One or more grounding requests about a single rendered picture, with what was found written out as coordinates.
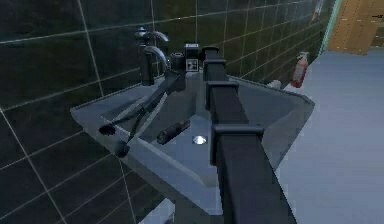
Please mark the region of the black electric razor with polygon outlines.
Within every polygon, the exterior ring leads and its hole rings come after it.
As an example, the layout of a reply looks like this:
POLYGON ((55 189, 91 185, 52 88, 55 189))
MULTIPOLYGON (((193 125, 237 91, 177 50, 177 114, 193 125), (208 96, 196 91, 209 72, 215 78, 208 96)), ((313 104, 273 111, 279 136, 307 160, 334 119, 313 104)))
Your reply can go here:
POLYGON ((162 130, 156 137, 159 144, 166 144, 190 126, 190 120, 184 120, 162 130))

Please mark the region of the chrome sink faucet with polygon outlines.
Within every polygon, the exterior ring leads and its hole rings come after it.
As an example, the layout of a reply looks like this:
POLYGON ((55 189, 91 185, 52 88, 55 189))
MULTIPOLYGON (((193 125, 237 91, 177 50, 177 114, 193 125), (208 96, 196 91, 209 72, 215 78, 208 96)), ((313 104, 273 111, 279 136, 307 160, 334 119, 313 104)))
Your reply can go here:
POLYGON ((154 76, 152 71, 152 56, 155 55, 160 60, 162 72, 169 69, 169 63, 167 61, 164 52, 156 46, 140 45, 138 47, 139 63, 141 82, 143 86, 151 86, 154 84, 154 76))
POLYGON ((137 40, 141 40, 143 42, 148 42, 151 38, 158 38, 164 42, 168 42, 169 38, 162 32, 159 31, 147 31, 144 27, 140 27, 135 32, 135 37, 137 40))

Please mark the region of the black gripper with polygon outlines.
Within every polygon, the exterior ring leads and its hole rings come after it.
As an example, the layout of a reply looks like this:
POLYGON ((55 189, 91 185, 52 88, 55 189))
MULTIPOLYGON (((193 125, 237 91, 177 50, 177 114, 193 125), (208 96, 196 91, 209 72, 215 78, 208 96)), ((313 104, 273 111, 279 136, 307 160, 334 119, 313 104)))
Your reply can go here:
POLYGON ((139 130, 140 122, 146 115, 151 115, 158 107, 161 100, 165 100, 171 92, 183 91, 186 87, 186 60, 183 53, 172 53, 170 55, 170 70, 169 78, 164 80, 159 87, 148 97, 144 98, 143 102, 138 103, 132 109, 125 109, 118 114, 112 121, 101 126, 99 133, 102 135, 114 135, 116 132, 115 125, 135 118, 128 139, 120 140, 115 149, 117 157, 124 157, 129 151, 129 142, 135 137, 139 130))

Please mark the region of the brown wooden door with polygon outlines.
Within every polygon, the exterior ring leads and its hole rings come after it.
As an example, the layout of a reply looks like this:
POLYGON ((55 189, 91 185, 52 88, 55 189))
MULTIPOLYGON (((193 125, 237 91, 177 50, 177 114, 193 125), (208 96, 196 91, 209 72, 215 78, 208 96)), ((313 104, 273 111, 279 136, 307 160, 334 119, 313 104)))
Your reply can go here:
POLYGON ((342 0, 327 49, 366 55, 384 19, 377 14, 384 14, 384 0, 342 0))

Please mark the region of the grey wall sink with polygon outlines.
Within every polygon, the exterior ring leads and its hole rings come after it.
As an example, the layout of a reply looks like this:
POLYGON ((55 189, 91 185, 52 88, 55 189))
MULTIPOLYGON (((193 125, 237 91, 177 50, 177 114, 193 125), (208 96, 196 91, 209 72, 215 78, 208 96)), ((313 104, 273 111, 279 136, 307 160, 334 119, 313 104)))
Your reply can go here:
MULTIPOLYGON (((114 135, 102 135, 99 128, 125 109, 132 109, 150 96, 163 80, 152 86, 137 85, 73 107, 73 119, 97 143, 114 153, 120 140, 127 140, 134 120, 115 126, 114 135)), ((315 103, 304 95, 237 78, 239 98, 253 124, 265 128, 262 146, 273 168, 277 168, 311 116, 315 103)), ((204 109, 205 89, 200 73, 186 75, 186 89, 161 100, 151 115, 140 122, 121 161, 165 197, 195 209, 208 217, 222 214, 217 171, 210 164, 211 117, 204 109), (190 126, 162 145, 160 131, 190 120, 190 126), (194 144, 196 135, 207 143, 194 144)))

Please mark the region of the white box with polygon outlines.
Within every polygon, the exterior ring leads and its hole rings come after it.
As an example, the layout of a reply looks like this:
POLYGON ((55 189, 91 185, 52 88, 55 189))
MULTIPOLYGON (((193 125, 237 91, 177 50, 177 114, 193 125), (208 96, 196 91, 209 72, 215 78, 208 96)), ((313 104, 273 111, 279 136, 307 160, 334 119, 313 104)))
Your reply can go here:
POLYGON ((161 201, 138 224, 174 224, 175 205, 169 199, 161 201))

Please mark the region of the red fire extinguisher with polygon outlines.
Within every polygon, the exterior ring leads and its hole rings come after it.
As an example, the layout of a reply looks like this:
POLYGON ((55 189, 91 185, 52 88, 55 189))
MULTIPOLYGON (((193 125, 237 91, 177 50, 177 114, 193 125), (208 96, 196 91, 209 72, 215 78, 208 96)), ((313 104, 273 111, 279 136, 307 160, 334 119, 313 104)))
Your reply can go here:
POLYGON ((291 85, 295 88, 300 88, 303 84, 306 75, 308 63, 308 52, 301 52, 297 57, 298 62, 295 66, 294 73, 291 80, 291 85))

